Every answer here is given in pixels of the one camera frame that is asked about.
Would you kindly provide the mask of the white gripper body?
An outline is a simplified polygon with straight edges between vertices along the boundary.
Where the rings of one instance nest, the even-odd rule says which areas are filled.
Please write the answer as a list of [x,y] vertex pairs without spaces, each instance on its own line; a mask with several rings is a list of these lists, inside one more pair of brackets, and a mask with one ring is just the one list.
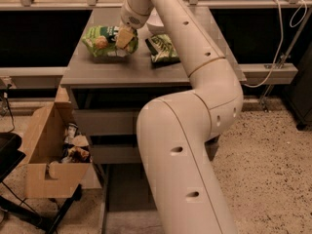
[[151,14],[149,0],[126,0],[121,9],[121,21],[134,29],[144,27]]

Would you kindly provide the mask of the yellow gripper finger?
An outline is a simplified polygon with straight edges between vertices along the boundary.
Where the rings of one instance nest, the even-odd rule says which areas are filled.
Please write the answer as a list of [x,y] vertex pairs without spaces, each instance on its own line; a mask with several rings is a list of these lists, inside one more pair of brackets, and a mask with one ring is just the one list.
[[134,33],[129,28],[121,28],[118,32],[116,46],[120,49],[125,49],[133,38]]

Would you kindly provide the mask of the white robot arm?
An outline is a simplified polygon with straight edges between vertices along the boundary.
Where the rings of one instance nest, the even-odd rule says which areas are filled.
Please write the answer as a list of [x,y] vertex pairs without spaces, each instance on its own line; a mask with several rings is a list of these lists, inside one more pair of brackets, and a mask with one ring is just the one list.
[[157,12],[191,88],[139,112],[138,150],[165,234],[238,234],[206,153],[242,110],[240,82],[223,52],[182,0],[126,0],[121,20],[145,25]]

